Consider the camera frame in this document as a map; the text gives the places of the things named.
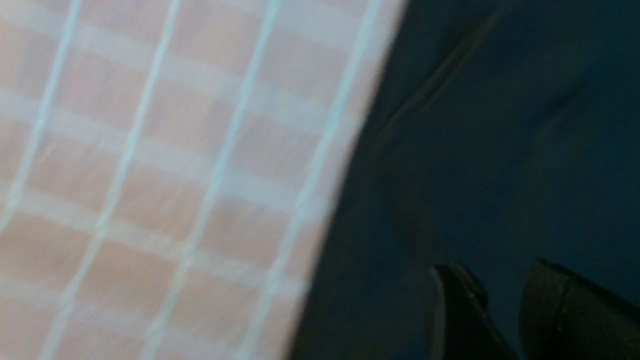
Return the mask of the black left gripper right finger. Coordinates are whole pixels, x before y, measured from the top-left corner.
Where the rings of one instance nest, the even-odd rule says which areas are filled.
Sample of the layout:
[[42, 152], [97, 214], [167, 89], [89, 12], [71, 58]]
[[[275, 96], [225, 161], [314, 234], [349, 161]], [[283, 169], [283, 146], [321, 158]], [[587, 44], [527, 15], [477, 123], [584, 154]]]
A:
[[536, 259], [518, 316], [528, 360], [637, 360], [638, 306], [563, 266]]

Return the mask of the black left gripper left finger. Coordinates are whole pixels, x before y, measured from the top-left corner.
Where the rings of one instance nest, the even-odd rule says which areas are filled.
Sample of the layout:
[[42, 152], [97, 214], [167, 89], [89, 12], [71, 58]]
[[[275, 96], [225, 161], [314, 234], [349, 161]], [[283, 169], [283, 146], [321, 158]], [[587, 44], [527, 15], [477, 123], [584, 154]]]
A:
[[516, 360], [489, 315], [489, 294], [461, 262], [429, 270], [430, 360]]

